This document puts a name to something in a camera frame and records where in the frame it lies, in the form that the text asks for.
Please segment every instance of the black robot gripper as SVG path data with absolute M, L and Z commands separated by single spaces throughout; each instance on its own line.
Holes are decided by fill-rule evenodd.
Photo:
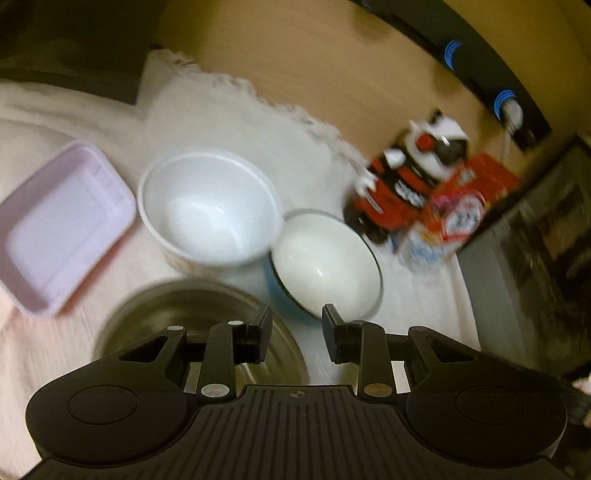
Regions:
M 264 360 L 270 307 L 206 340 L 170 326 L 41 388 L 27 426 L 42 461 L 27 479 L 564 479 L 551 462 L 566 426 L 544 377 L 426 327 L 390 335 L 323 310 L 330 359 L 350 385 L 249 385 L 235 365 Z M 404 361 L 410 393 L 396 391 Z M 183 391 L 191 362 L 197 390 Z

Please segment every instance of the white bowl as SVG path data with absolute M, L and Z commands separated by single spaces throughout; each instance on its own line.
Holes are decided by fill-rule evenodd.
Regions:
M 372 251 L 324 212 L 288 218 L 271 262 L 285 292 L 316 317 L 332 303 L 344 320 L 365 319 L 381 301 L 382 274 Z
M 265 255 L 281 235 L 282 207 L 267 177 L 237 155 L 174 155 L 142 177 L 139 213 L 168 254 L 207 267 Z

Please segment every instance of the toy robot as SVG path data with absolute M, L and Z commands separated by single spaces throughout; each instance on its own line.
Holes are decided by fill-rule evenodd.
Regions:
M 461 127 L 440 111 L 429 122 L 410 122 L 409 130 L 357 179 L 345 222 L 375 244 L 400 237 L 431 192 L 466 158 L 467 145 Z

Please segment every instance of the stainless steel bowl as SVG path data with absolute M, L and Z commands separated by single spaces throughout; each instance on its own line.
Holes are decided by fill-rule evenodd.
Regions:
M 211 281 L 187 279 L 156 285 L 125 302 L 107 321 L 95 347 L 100 358 L 169 325 L 183 325 L 189 335 L 207 338 L 209 329 L 222 322 L 250 322 L 262 303 L 237 288 Z M 191 364 L 185 391 L 194 391 L 199 364 Z M 260 365 L 236 367 L 238 391 L 248 384 L 307 385 L 306 363 L 285 324 L 273 317 L 267 357 Z

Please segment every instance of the pink plastic container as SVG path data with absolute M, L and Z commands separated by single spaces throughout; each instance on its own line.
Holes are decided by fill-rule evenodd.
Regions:
M 23 312 L 54 316 L 134 218 L 103 153 L 71 142 L 0 203 L 0 283 Z

